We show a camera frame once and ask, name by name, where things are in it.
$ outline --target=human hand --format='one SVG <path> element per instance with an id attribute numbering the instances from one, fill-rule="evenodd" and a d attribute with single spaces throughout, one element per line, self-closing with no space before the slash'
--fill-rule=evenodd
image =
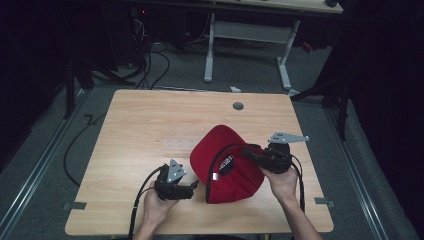
<path id="1" fill-rule="evenodd" d="M 262 173 L 268 178 L 271 190 L 278 202 L 296 200 L 297 173 L 293 168 L 289 168 L 286 172 L 276 174 L 261 168 Z"/>
<path id="2" fill-rule="evenodd" d="M 154 187 L 155 182 L 150 183 L 150 188 Z M 180 200 L 162 200 L 158 197 L 154 189 L 149 189 L 144 198 L 144 217 L 143 224 L 153 224 L 158 226 L 168 217 L 168 213 Z"/>

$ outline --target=red baseball cap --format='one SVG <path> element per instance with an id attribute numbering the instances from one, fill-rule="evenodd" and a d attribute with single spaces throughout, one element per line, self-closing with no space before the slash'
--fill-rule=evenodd
<path id="1" fill-rule="evenodd" d="M 241 150 L 262 153 L 261 146 L 246 143 L 233 129 L 215 126 L 190 154 L 190 164 L 206 186 L 207 203 L 228 203 L 253 196 L 264 181 L 258 165 Z"/>

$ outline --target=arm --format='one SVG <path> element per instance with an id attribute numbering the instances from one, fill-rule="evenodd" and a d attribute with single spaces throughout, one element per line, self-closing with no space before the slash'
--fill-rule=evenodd
<path id="1" fill-rule="evenodd" d="M 300 209 L 296 199 L 296 171 L 293 168 L 289 168 L 285 173 L 274 174 L 265 169 L 261 170 L 269 179 L 272 193 L 283 208 L 294 238 L 296 240 L 322 239 L 308 217 Z"/>
<path id="2" fill-rule="evenodd" d="M 154 182 L 150 183 L 150 188 L 154 186 Z M 143 222 L 138 228 L 134 240 L 150 240 L 153 238 L 157 227 L 165 221 L 168 213 L 179 200 L 161 200 L 154 189 L 150 189 L 144 198 L 144 215 Z"/>

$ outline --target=table surface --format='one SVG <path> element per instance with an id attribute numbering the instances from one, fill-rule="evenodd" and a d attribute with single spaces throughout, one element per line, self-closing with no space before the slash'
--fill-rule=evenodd
<path id="1" fill-rule="evenodd" d="M 244 109 L 235 110 L 235 102 Z M 87 205 L 84 210 L 71 210 L 66 233 L 128 234 L 132 206 L 147 176 L 173 158 L 187 171 L 181 183 L 197 180 L 189 155 L 218 124 L 263 148 L 276 131 L 303 135 L 291 100 L 283 94 L 118 90 L 75 199 Z M 315 203 L 314 198 L 322 198 L 323 193 L 306 143 L 291 143 L 290 148 L 303 167 L 306 214 L 319 232 L 329 232 L 333 222 L 327 206 Z M 141 200 L 136 227 L 142 209 Z M 193 198 L 181 200 L 157 230 L 161 234 L 278 232 L 290 228 L 266 178 L 253 197 L 225 204 L 207 204 L 205 186 L 199 183 Z"/>
<path id="2" fill-rule="evenodd" d="M 286 8 L 292 10 L 312 11 L 319 13 L 343 12 L 343 8 L 337 3 L 335 7 L 329 7 L 324 0 L 214 0 L 217 3 L 231 3 L 254 5 L 260 7 Z"/>

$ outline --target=gray floor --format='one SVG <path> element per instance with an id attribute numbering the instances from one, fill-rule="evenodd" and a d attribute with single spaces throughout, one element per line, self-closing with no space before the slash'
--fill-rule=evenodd
<path id="1" fill-rule="evenodd" d="M 157 83 L 157 88 L 190 88 L 208 91 L 230 91 L 231 86 L 242 92 L 281 93 L 287 94 L 282 88 L 275 58 L 258 55 L 247 55 L 246 49 L 239 47 L 229 54 L 216 54 L 214 78 L 211 83 L 203 82 L 206 50 L 186 48 L 184 51 L 168 46 L 164 52 L 170 61 L 166 75 Z M 154 49 L 165 49 L 165 45 Z M 228 51 L 231 47 L 218 48 L 218 51 Z M 302 49 L 293 48 L 287 62 L 292 87 L 303 91 L 313 86 L 323 63 L 331 49 L 320 49 L 306 53 Z M 152 69 L 148 77 L 151 84 L 167 68 L 167 61 L 161 55 L 152 54 Z M 107 111 L 113 93 L 116 89 L 129 88 L 110 82 L 96 81 L 96 87 L 90 93 L 82 94 L 81 107 L 75 113 L 71 122 L 63 121 L 65 93 L 62 91 L 56 97 L 54 104 L 40 117 L 32 127 L 32 132 L 24 145 L 16 154 L 9 166 L 0 175 L 1 216 L 10 216 L 10 207 L 14 206 L 17 197 L 24 201 L 22 212 L 16 214 L 16 221 L 3 219 L 1 233 L 5 239 L 110 239 L 110 236 L 75 237 L 64 232 L 69 212 L 64 205 L 75 199 L 78 188 L 67 178 L 63 168 L 63 159 L 68 146 L 74 137 L 87 126 L 87 114 L 94 118 Z M 334 203 L 330 213 L 334 221 L 334 230 L 323 233 L 325 239 L 418 239 L 414 229 L 403 214 L 384 174 L 381 172 L 375 157 L 368 146 L 360 123 L 352 104 L 349 105 L 349 117 L 346 125 L 347 141 L 340 143 L 334 133 L 331 116 L 334 110 L 322 109 L 320 97 L 310 97 L 294 102 L 296 114 L 302 131 L 311 137 L 307 143 L 318 178 L 325 197 Z M 102 121 L 87 129 L 69 150 L 67 166 L 69 173 L 81 181 L 91 151 L 99 134 Z M 61 141 L 57 142 L 56 150 L 46 161 L 46 171 L 39 175 L 29 195 L 22 197 L 21 189 L 25 189 L 27 179 L 34 176 L 32 172 L 37 167 L 43 153 L 48 148 L 51 138 L 61 124 L 69 124 L 63 133 Z M 366 187 L 376 214 L 382 223 L 385 235 L 378 237 L 371 221 L 364 214 L 364 206 L 359 200 L 360 193 L 350 175 L 346 164 L 347 146 L 360 173 L 363 185 Z M 272 239 L 289 239 L 290 234 L 273 235 Z"/>

